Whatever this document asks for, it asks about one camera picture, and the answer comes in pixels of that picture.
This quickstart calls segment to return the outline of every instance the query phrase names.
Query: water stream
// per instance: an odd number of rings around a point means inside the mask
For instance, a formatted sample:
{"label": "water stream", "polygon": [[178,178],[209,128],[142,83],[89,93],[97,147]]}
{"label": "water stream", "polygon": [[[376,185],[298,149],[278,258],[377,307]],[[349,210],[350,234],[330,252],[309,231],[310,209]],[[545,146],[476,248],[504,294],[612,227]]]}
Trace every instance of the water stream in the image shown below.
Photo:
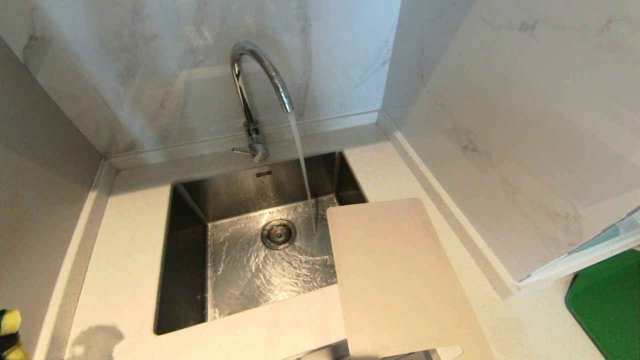
{"label": "water stream", "polygon": [[311,191],[309,190],[309,180],[307,178],[307,167],[305,166],[305,156],[302,153],[302,143],[300,142],[300,133],[298,132],[298,124],[296,123],[296,113],[292,111],[287,114],[291,129],[293,130],[293,140],[296,142],[296,148],[298,150],[298,158],[300,159],[300,166],[302,167],[302,176],[305,180],[305,188],[307,189],[307,200],[311,202]]}
{"label": "water stream", "polygon": [[300,159],[300,166],[302,167],[302,177],[305,180],[305,189],[307,190],[307,202],[309,204],[309,210],[311,210],[311,214],[314,220],[314,230],[317,230],[317,209],[313,205],[313,201],[311,201],[311,191],[309,190],[309,179],[307,177],[307,166],[305,165],[305,155],[302,152],[302,143],[300,142],[300,133],[298,132],[298,123],[296,122],[296,113],[292,111],[287,114],[287,118],[289,119],[289,123],[291,125],[291,130],[293,130],[293,140],[296,142],[296,148],[298,150],[298,158]]}

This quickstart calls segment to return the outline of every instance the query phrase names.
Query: white cutting board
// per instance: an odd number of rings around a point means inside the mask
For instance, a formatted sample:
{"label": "white cutting board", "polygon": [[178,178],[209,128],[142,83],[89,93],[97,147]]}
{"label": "white cutting board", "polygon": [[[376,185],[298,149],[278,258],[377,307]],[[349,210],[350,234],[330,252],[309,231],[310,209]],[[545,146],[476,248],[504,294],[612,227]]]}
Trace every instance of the white cutting board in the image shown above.
{"label": "white cutting board", "polygon": [[352,358],[459,345],[458,359],[493,359],[419,199],[339,206],[327,215]]}

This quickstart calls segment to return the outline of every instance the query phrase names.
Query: white trim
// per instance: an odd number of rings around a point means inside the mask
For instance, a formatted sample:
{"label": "white trim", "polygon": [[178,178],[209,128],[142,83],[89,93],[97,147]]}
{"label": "white trim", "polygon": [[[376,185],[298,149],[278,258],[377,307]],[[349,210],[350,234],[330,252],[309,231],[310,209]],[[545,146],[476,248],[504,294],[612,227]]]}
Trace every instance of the white trim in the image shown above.
{"label": "white trim", "polygon": [[409,166],[409,169],[423,189],[427,191],[427,194],[436,204],[442,216],[447,220],[447,223],[449,223],[462,244],[467,248],[478,267],[483,271],[484,276],[489,280],[493,289],[495,289],[502,298],[518,293],[520,288],[517,282],[502,266],[498,258],[495,257],[491,248],[484,242],[480,234],[449,197],[449,194],[447,194],[436,177],[422,162],[409,142],[400,131],[398,131],[396,125],[389,119],[384,110],[380,110],[378,126],[387,136],[398,154],[400,154],[400,157],[402,157],[407,166]]}
{"label": "white trim", "polygon": [[566,255],[534,271],[519,282],[524,289],[535,289],[557,279],[574,274],[614,255],[640,245],[640,229],[622,234],[589,249]]}
{"label": "white trim", "polygon": [[[376,122],[377,117],[377,110],[367,111],[328,119],[299,122],[298,129],[300,130],[301,136],[324,133],[325,131],[373,124]],[[288,124],[269,127],[263,130],[264,137],[267,141],[292,138],[293,133],[289,128]],[[244,133],[222,136],[211,140],[187,143],[184,145],[164,147],[162,149],[117,155],[110,157],[109,161],[117,169],[123,170],[125,168],[161,163],[168,160],[190,158],[192,156],[210,154],[212,152],[231,150],[233,147],[246,147],[246,138]]]}
{"label": "white trim", "polygon": [[59,360],[65,356],[84,275],[116,173],[108,160],[102,160],[62,262],[33,360]]}

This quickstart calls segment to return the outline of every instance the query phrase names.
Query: sink wall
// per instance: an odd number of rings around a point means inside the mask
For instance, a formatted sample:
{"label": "sink wall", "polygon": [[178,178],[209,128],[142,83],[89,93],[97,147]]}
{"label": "sink wall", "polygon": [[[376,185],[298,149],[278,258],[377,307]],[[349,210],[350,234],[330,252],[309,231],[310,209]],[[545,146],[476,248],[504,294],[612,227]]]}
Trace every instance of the sink wall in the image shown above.
{"label": "sink wall", "polygon": [[[112,156],[242,133],[229,67],[239,40],[272,57],[298,120],[380,109],[399,7],[399,0],[8,0],[0,36]],[[266,78],[256,71],[247,78],[263,126],[286,124]]]}

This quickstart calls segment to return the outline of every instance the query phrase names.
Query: water in sink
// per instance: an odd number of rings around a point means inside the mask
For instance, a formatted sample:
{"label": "water in sink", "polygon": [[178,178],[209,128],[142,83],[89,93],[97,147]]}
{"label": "water in sink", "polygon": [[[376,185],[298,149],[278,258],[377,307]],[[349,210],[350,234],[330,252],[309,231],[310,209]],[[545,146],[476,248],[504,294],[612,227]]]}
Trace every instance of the water in sink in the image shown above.
{"label": "water in sink", "polygon": [[[326,210],[334,195],[209,224],[209,320],[324,288],[337,282]],[[316,208],[317,230],[314,229]],[[282,250],[260,240],[263,227],[286,219],[297,235]]]}

